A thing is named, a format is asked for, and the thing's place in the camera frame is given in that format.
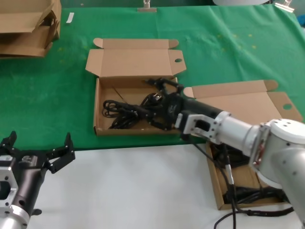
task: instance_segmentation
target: black cable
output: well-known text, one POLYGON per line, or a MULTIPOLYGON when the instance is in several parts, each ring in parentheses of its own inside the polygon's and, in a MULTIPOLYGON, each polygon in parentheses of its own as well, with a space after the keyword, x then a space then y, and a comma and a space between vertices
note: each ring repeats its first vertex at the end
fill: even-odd
POLYGON ((219 219, 215 224, 214 224, 214 229, 217 228, 217 225, 223 221, 224 219, 226 219, 227 217, 233 215, 233 228, 236 228, 236 214, 238 213, 244 213, 248 216, 259 216, 259 217, 279 217, 279 216, 285 216, 291 212, 294 211, 293 207, 291 208, 287 208, 284 210, 280 210, 280 211, 257 211, 257 210, 242 210, 240 209, 240 207, 236 204, 235 202, 235 193, 234 191, 234 185, 230 185, 229 184, 229 180, 226 176, 226 174, 224 173, 223 168, 220 167, 219 163, 217 161, 214 161, 213 158, 211 156, 209 156, 204 150, 202 150, 196 143, 194 143, 190 138, 188 139, 189 142, 191 144, 193 144, 201 153, 203 153, 210 161, 212 161, 214 163, 214 165, 220 170, 221 174, 224 177, 224 181, 226 183, 227 189, 229 192, 229 195, 231 196, 231 200, 232 200, 232 212, 223 216, 221 219, 219 219))
MULTIPOLYGON (((226 176, 226 174, 224 173, 224 170, 223 168, 221 168, 220 164, 217 162, 217 161, 214 161, 213 158, 208 155, 206 152, 204 152, 196 143, 194 143, 190 138, 189 138, 189 141, 201 152, 203 153, 210 161, 212 161, 214 163, 214 165, 219 168, 221 174, 223 175, 224 177, 224 181, 227 185, 227 188, 228 188, 228 191, 230 192, 230 195, 231 195, 231 199, 234 199, 234 193, 232 193, 232 189, 230 188, 230 184, 229 184, 229 180, 228 180, 228 177, 226 176)), ((232 206, 232 213, 230 213, 230 215, 233 215, 233 229, 236 229, 236 211, 235 211, 235 203, 234 201, 231 202, 231 206, 232 206)), ((214 229, 216 229, 217 225, 222 221, 218 221, 215 223, 214 225, 214 229)))
POLYGON ((140 105, 130 105, 128 103, 106 100, 103 103, 102 115, 106 118, 115 118, 109 129, 130 129, 141 119, 140 109, 149 112, 160 105, 162 97, 157 93, 147 95, 140 105))
POLYGON ((226 158, 223 153, 223 146, 226 146, 226 150, 230 159, 231 168, 236 168, 249 164, 250 157, 245 156, 241 150, 235 149, 226 144, 220 144, 220 145, 211 144, 213 159, 218 161, 218 163, 221 165, 222 168, 224 168, 226 164, 226 158))

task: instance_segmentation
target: table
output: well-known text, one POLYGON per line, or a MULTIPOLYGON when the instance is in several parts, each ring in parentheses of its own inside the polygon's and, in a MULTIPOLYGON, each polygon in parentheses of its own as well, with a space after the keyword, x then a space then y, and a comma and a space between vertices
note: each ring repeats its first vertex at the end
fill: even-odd
POLYGON ((95 76, 85 65, 96 37, 178 39, 185 86, 275 79, 305 115, 305 37, 293 14, 273 5, 75 8, 63 9, 46 58, 0 61, 0 139, 15 130, 21 149, 61 146, 67 132, 85 149, 183 144, 177 135, 95 136, 95 76))
MULTIPOLYGON (((47 173, 29 229, 211 229, 218 211, 206 158, 194 146, 76 152, 47 173)), ((268 206, 280 210, 287 206, 268 206)), ((231 229, 232 218, 218 229, 231 229)), ((293 212, 279 218, 237 214, 238 229, 300 229, 293 212)))

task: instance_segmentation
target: box hole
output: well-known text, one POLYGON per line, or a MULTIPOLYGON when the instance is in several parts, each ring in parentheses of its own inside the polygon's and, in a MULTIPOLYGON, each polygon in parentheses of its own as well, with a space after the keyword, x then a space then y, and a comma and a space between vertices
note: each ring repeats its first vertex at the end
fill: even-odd
POLYGON ((292 108, 292 105, 291 105, 291 104, 285 104, 285 105, 283 106, 283 108, 284 108, 285 110, 290 110, 290 109, 292 108))

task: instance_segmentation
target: cardboard box lid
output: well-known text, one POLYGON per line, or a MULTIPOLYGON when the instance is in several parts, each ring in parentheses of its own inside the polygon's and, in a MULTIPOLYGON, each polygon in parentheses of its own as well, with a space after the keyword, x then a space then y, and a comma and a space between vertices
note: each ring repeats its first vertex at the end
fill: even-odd
POLYGON ((61 0, 52 0, 53 8, 52 8, 52 17, 54 18, 55 23, 57 21, 58 27, 56 29, 55 39, 58 39, 61 33, 61 0))
POLYGON ((52 0, 2 0, 0 33, 32 32, 52 7, 52 0))
POLYGON ((0 58, 16 56, 44 57, 52 46, 58 21, 39 26, 32 33, 10 33, 0 36, 0 58))
POLYGON ((101 39, 89 52, 86 70, 99 77, 173 77, 186 70, 177 40, 101 39))
POLYGON ((187 87, 184 94, 252 125, 277 118, 302 121, 286 93, 271 92, 277 87, 274 80, 258 80, 187 87))

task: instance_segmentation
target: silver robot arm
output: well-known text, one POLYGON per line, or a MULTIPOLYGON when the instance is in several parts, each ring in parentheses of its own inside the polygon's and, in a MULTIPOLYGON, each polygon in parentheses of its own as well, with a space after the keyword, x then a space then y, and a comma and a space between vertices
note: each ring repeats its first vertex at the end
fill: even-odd
POLYGON ((284 190, 305 224, 305 124, 278 119, 250 125, 226 111, 211 117, 207 110, 214 108, 202 105, 204 114, 179 113, 175 127, 185 135, 204 137, 241 150, 250 157, 250 167, 265 183, 284 190))

